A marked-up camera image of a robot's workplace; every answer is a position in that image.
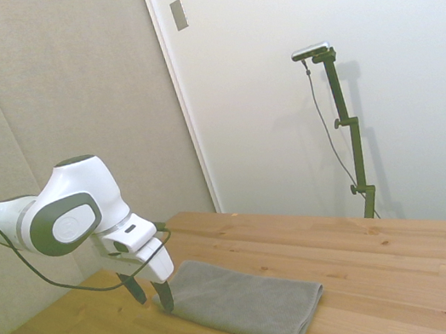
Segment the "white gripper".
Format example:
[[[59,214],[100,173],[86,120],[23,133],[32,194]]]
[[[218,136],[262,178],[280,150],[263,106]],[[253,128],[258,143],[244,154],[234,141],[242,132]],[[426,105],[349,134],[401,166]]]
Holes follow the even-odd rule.
[[[174,310],[174,297],[167,279],[174,271],[174,263],[162,240],[155,236],[156,231],[154,226],[130,232],[118,230],[102,237],[94,234],[90,240],[100,254],[103,268],[116,272],[140,305],[146,303],[146,294],[132,274],[152,282],[157,293],[153,301],[169,314]]]

